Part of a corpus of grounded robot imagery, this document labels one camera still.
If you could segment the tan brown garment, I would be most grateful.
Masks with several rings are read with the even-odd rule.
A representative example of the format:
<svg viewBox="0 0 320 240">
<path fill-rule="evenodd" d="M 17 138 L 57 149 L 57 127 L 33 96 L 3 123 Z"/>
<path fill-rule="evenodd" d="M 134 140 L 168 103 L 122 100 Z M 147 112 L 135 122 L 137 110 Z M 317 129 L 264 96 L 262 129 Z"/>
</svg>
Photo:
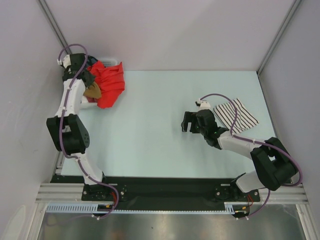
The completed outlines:
<svg viewBox="0 0 320 240">
<path fill-rule="evenodd" d="M 98 84 L 94 81 L 83 93 L 87 98 L 99 99 L 102 97 L 101 89 Z"/>
</svg>

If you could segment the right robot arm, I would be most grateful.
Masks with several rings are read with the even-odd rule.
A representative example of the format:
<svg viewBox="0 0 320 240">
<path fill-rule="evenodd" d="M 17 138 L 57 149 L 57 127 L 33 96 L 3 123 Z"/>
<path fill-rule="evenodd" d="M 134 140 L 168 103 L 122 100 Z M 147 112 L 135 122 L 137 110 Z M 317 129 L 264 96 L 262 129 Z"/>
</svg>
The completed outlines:
<svg viewBox="0 0 320 240">
<path fill-rule="evenodd" d="M 294 160 L 278 138 L 255 140 L 232 134 L 230 130 L 219 127 L 214 113 L 209 109 L 197 112 L 186 111 L 181 130 L 201 134 L 206 143 L 219 150 L 231 151 L 252 160 L 255 170 L 244 173 L 233 180 L 231 196 L 242 201 L 250 191 L 268 189 L 276 191 L 280 187 L 295 187 L 299 184 L 289 180 L 299 172 Z"/>
</svg>

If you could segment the black white striped tank top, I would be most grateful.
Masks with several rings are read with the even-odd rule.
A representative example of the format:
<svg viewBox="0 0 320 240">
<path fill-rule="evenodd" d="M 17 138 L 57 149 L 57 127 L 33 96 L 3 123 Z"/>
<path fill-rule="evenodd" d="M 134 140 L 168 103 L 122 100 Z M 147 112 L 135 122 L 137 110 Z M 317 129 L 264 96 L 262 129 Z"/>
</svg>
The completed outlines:
<svg viewBox="0 0 320 240">
<path fill-rule="evenodd" d="M 214 114 L 227 129 L 231 129 L 234 120 L 232 131 L 235 134 L 252 129 L 260 123 L 238 98 L 232 102 L 233 104 L 226 102 L 213 108 Z"/>
</svg>

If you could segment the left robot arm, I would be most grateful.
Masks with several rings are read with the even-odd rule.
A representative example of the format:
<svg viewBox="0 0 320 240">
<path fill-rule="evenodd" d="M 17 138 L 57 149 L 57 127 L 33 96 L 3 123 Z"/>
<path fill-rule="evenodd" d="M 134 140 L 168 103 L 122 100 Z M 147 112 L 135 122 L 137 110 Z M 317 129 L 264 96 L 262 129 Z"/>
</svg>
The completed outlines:
<svg viewBox="0 0 320 240">
<path fill-rule="evenodd" d="M 90 134 L 79 116 L 85 90 L 94 82 L 94 76 L 86 70 L 87 61 L 88 56 L 84 53 L 58 59 L 63 68 L 63 94 L 56 114 L 46 120 L 46 126 L 55 148 L 76 163 L 84 183 L 95 185 L 93 194 L 105 200 L 110 196 L 111 188 L 102 182 L 103 171 L 88 157 Z"/>
</svg>

